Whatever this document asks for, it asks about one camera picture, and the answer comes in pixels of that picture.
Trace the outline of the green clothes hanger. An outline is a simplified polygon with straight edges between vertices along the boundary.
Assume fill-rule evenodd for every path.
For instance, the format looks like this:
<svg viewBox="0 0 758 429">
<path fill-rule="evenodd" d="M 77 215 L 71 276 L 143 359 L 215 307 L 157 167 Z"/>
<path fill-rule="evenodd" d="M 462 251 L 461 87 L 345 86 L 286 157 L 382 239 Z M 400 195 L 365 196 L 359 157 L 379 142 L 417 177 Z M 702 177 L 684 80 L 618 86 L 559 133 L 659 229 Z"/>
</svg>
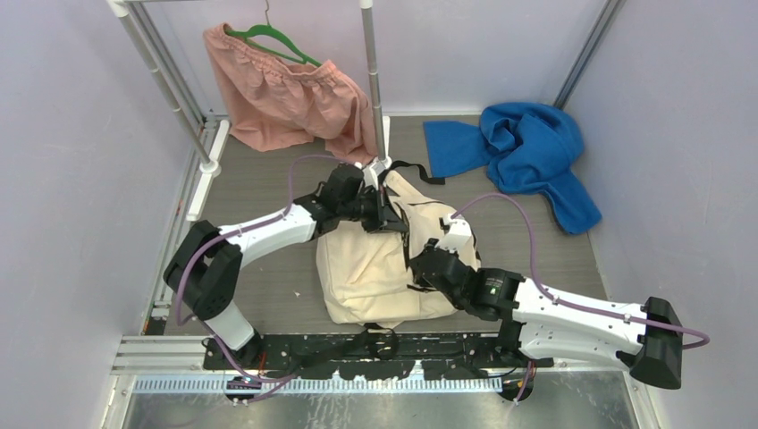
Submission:
<svg viewBox="0 0 758 429">
<path fill-rule="evenodd" d="M 270 8 L 270 1 L 265 0 L 264 23 L 254 24 L 247 29 L 228 28 L 224 33 L 241 40 L 248 46 L 278 56 L 291 63 L 320 67 L 321 62 L 304 53 L 286 34 L 272 25 Z"/>
</svg>

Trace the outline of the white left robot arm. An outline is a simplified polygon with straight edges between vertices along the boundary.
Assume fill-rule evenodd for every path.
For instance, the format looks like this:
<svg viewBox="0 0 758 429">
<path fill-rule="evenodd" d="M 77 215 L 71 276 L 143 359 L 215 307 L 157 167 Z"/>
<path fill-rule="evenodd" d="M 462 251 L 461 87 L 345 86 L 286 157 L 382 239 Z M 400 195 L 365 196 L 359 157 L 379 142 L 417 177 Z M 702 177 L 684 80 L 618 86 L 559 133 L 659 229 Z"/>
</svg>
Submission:
<svg viewBox="0 0 758 429">
<path fill-rule="evenodd" d="M 291 245 L 316 240 L 342 222 L 357 223 L 366 233 L 407 231 L 382 184 L 367 185 L 352 164 L 339 164 L 326 181 L 268 216 L 216 227 L 194 223 L 163 273 L 180 305 L 225 347 L 240 369 L 260 358 L 258 333 L 233 301 L 239 273 L 249 263 Z"/>
</svg>

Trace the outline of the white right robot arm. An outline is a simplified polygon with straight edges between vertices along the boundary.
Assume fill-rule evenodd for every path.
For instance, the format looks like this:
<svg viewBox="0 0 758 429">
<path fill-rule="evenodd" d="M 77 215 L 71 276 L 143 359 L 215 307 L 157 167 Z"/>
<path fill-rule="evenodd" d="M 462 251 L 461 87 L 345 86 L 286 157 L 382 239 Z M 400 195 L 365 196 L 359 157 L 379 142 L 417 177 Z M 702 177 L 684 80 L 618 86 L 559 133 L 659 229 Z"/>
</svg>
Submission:
<svg viewBox="0 0 758 429">
<path fill-rule="evenodd" d="M 520 273 L 474 268 L 462 260 L 464 221 L 441 220 L 443 236 L 429 239 L 410 258 L 414 281 L 440 292 L 452 306 L 501 325 L 497 358 L 524 361 L 567 358 L 616 366 L 653 387 L 682 385 L 682 325 L 666 299 L 616 303 L 540 286 Z"/>
</svg>

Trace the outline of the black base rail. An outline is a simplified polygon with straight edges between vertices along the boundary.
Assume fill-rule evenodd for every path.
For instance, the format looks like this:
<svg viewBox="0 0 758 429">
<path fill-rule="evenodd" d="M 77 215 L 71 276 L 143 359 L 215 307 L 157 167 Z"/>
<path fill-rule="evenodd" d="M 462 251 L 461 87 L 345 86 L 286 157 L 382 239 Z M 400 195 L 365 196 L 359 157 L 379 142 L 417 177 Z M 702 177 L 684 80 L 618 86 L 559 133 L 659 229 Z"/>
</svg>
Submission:
<svg viewBox="0 0 758 429">
<path fill-rule="evenodd" d="M 240 367 L 262 377 L 368 381 L 406 379 L 419 366 L 426 381 L 499 378 L 517 374 L 527 359 L 508 351 L 493 333 L 396 333 L 365 330 L 357 334 L 267 334 L 239 350 L 223 352 L 206 338 L 202 367 Z"/>
</svg>

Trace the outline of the blue cloth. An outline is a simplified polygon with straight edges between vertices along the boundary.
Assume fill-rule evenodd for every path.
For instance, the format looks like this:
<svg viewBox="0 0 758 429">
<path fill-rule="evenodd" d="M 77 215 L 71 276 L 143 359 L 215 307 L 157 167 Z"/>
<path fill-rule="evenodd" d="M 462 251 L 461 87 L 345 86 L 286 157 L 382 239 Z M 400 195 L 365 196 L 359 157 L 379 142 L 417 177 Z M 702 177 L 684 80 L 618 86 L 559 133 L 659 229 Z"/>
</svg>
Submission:
<svg viewBox="0 0 758 429">
<path fill-rule="evenodd" d="M 507 102 L 486 107 L 476 125 L 453 120 L 423 125 L 432 173 L 449 178 L 478 168 L 504 194 L 541 195 L 567 234 L 602 220 L 600 209 L 573 173 L 585 151 L 576 121 L 552 105 Z"/>
</svg>

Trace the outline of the cream canvas backpack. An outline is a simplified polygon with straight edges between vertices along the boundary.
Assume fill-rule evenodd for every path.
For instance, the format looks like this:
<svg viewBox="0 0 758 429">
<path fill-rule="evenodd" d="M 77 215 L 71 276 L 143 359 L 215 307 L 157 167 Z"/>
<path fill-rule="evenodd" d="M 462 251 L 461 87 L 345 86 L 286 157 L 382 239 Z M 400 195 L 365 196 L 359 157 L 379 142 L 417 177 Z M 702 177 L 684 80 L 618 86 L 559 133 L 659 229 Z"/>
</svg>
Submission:
<svg viewBox="0 0 758 429">
<path fill-rule="evenodd" d="M 397 172 L 384 184 L 408 231 L 367 233 L 359 223 L 343 221 L 317 241 L 316 269 L 330 319 L 391 329 L 455 314 L 440 292 L 414 281 L 408 266 L 427 241 L 442 238 L 440 221 L 454 207 L 423 195 Z"/>
</svg>

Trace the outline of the metal corner pole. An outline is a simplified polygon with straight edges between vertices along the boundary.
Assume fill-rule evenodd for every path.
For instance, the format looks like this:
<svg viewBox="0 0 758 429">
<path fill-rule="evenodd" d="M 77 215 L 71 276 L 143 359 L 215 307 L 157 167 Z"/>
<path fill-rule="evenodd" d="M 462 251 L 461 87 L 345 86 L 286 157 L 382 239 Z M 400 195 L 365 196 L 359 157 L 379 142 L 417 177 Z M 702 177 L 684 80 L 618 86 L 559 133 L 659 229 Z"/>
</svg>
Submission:
<svg viewBox="0 0 758 429">
<path fill-rule="evenodd" d="M 625 0 L 607 0 L 604 2 L 594 24 L 585 39 L 584 44 L 572 63 L 560 90 L 553 100 L 553 105 L 563 109 L 581 80 L 586 67 L 591 62 L 604 37 L 610 30 L 619 12 L 625 5 Z"/>
</svg>

